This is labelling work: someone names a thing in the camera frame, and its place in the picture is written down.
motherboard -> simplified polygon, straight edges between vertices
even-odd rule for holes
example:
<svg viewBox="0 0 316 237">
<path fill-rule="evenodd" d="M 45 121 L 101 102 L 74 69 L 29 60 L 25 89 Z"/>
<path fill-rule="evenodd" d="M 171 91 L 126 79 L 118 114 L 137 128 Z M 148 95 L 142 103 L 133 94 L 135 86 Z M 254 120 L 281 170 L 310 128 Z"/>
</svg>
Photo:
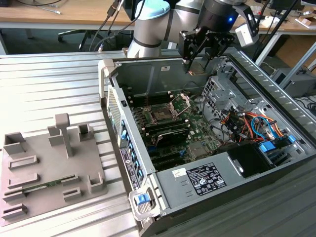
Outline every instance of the motherboard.
<svg viewBox="0 0 316 237">
<path fill-rule="evenodd" d="M 158 171 L 209 157 L 222 145 L 202 114 L 201 103 L 186 93 L 167 103 L 131 107 L 148 154 Z"/>
</svg>

aluminum extrusion table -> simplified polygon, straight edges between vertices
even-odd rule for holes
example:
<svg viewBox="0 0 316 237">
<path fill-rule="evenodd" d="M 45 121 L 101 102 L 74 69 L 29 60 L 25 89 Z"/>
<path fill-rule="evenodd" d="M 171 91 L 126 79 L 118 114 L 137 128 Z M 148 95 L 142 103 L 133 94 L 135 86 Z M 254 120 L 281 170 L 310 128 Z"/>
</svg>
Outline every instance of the aluminum extrusion table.
<svg viewBox="0 0 316 237">
<path fill-rule="evenodd" d="M 24 135 L 43 132 L 56 112 L 69 113 L 72 125 L 92 123 L 109 188 L 106 195 L 0 228 L 1 237 L 139 236 L 99 105 L 97 64 L 109 57 L 124 54 L 8 55 L 0 59 L 1 138 L 4 129 L 14 129 L 12 113 L 21 120 Z M 315 236 L 315 198 L 316 159 L 274 184 L 158 236 Z"/>
<path fill-rule="evenodd" d="M 129 236 L 138 227 L 98 97 L 98 61 L 122 52 L 6 56 L 0 59 L 0 136 L 41 134 L 58 113 L 94 128 L 108 193 L 0 228 L 0 236 Z"/>
</svg>

wooden desk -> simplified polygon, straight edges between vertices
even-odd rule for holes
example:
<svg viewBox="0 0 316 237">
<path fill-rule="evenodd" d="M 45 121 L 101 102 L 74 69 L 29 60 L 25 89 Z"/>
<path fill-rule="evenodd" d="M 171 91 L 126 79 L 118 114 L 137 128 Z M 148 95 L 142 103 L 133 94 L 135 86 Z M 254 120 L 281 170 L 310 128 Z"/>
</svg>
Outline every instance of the wooden desk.
<svg viewBox="0 0 316 237">
<path fill-rule="evenodd" d="M 0 7 L 0 28 L 4 22 L 101 25 L 113 0 L 65 0 L 59 3 L 62 14 L 49 12 L 34 6 L 26 6 L 12 0 L 10 7 Z M 115 20 L 115 25 L 130 23 L 124 8 Z"/>
<path fill-rule="evenodd" d="M 23 28 L 23 29 L 85 29 L 96 30 L 100 27 L 106 17 L 106 12 L 113 0 L 65 0 L 59 11 L 62 14 L 45 11 L 33 6 L 26 6 L 12 0 L 12 4 L 8 8 L 0 7 L 0 28 Z M 260 5 L 253 0 L 247 2 L 248 5 Z M 103 28 L 108 29 L 112 18 L 109 19 L 107 25 Z M 232 29 L 242 24 L 244 19 L 239 17 Z M 124 9 L 121 9 L 113 30 L 119 30 L 123 26 L 130 23 L 130 20 Z M 260 33 L 265 34 L 267 27 L 260 27 Z M 258 64 L 268 55 L 274 44 L 281 35 L 316 35 L 316 31 L 311 31 L 295 21 L 294 17 L 290 17 L 287 23 L 283 23 L 277 34 L 270 41 L 264 52 L 258 58 Z M 4 43 L 0 36 L 0 55 L 5 53 Z"/>
</svg>

office chair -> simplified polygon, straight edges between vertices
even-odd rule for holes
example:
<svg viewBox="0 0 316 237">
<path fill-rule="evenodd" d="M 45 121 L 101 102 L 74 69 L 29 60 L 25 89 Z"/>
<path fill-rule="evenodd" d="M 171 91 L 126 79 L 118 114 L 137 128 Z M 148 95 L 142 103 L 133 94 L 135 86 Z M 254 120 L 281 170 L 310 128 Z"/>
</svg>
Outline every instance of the office chair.
<svg viewBox="0 0 316 237">
<path fill-rule="evenodd" d="M 91 38 L 96 34 L 96 31 L 94 30 L 72 30 L 72 31 L 66 31 L 58 34 L 58 41 L 63 42 L 63 36 L 73 35 L 73 34 L 79 34 L 84 33 L 83 39 L 81 41 L 81 44 L 79 45 L 79 51 L 82 51 L 83 46 L 87 40 L 87 38 Z M 103 39 L 103 37 L 100 34 L 97 34 L 97 38 Z"/>
</svg>

power supply label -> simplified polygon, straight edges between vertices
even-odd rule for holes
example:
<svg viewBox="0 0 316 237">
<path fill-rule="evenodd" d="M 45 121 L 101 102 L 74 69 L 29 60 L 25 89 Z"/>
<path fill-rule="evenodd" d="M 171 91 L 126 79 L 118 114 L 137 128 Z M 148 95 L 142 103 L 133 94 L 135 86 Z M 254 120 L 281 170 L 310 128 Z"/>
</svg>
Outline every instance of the power supply label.
<svg viewBox="0 0 316 237">
<path fill-rule="evenodd" d="M 187 175 L 199 196 L 226 186 L 214 163 L 187 170 Z"/>
<path fill-rule="evenodd" d="M 127 175 L 128 175 L 129 181 L 133 187 L 133 190 L 139 189 L 138 180 L 136 178 L 135 171 L 133 168 L 133 162 L 131 162 L 131 160 L 129 158 L 129 154 L 127 152 L 127 149 L 122 148 L 119 151 L 120 151 L 120 154 L 122 155 L 125 169 L 127 171 Z"/>
</svg>

